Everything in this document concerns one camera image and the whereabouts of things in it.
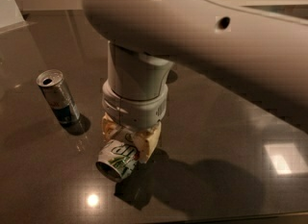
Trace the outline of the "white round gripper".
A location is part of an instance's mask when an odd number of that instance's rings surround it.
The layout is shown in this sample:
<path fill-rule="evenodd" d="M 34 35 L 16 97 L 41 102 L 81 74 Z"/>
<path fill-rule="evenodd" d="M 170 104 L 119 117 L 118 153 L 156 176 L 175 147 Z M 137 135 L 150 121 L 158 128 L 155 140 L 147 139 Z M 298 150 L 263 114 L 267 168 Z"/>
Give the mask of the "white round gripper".
<path fill-rule="evenodd" d="M 112 91 L 108 82 L 103 85 L 102 90 L 105 113 L 101 120 L 101 129 L 104 140 L 109 141 L 121 126 L 142 130 L 133 133 L 132 140 L 139 151 L 139 162 L 147 163 L 159 141 L 162 129 L 159 121 L 167 111 L 167 85 L 163 86 L 158 97 L 146 101 L 120 97 Z"/>

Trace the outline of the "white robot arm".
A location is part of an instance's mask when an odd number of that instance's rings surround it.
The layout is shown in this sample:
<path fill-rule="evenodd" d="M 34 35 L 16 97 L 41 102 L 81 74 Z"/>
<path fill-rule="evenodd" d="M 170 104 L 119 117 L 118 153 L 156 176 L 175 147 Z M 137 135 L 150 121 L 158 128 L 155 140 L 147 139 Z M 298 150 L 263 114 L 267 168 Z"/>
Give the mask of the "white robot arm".
<path fill-rule="evenodd" d="M 108 43 L 102 105 L 131 130 L 155 126 L 167 87 L 150 68 L 183 64 L 263 104 L 300 130 L 308 117 L 307 24 L 215 0 L 81 0 Z"/>

